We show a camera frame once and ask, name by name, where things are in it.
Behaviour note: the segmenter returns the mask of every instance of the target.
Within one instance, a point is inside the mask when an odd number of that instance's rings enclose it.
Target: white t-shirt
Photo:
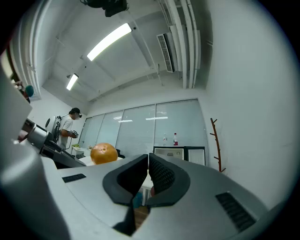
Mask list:
[[[73,119],[71,119],[71,117],[69,115],[63,117],[62,120],[60,121],[60,134],[61,134],[62,129],[66,130],[68,132],[71,132],[72,124],[73,124]],[[62,149],[67,148],[67,142],[68,142],[68,137],[63,137],[62,135],[59,136],[58,145]]]

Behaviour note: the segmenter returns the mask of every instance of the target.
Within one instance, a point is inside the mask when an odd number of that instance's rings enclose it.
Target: vent grille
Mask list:
[[[255,220],[230,193],[218,194],[216,198],[239,232],[255,223]]]
[[[171,62],[171,57],[169,54],[169,50],[168,50],[168,46],[167,43],[165,41],[165,37],[163,34],[161,35],[157,35],[157,39],[161,48],[161,52],[164,56],[165,59],[165,65],[167,67],[167,72],[173,73],[173,67],[172,67],[172,62]]]

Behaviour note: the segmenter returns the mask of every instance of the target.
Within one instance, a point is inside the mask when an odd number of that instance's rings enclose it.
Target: ceiling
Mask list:
[[[104,10],[83,5],[79,0],[52,0],[48,5],[40,34],[43,39],[43,87],[60,100],[87,112],[95,99],[128,83],[137,83],[156,72],[155,64],[165,70],[156,35],[169,31],[161,8],[155,0],[127,0],[129,11],[105,17]],[[124,23],[132,32],[120,38],[93,61],[87,54],[105,36]],[[79,78],[70,91],[67,75]]]

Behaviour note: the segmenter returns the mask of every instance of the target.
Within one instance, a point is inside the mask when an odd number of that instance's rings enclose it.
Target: fluorescent light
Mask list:
[[[73,76],[71,77],[71,79],[69,81],[69,84],[67,85],[68,90],[71,90],[71,88],[73,87],[73,85],[77,79],[78,79],[78,76],[76,74],[73,74]]]
[[[146,120],[154,120],[154,119],[168,119],[168,117],[146,118]]]
[[[98,43],[92,51],[88,54],[88,58],[93,61],[95,57],[97,57],[105,48],[107,48],[110,44],[117,41],[119,38],[123,37],[124,35],[130,33],[132,30],[128,23],[123,24],[122,26],[118,27],[115,31],[108,34],[105,38],[103,38],[100,43]]]
[[[118,121],[118,122],[132,122],[132,120],[122,120],[122,121]]]

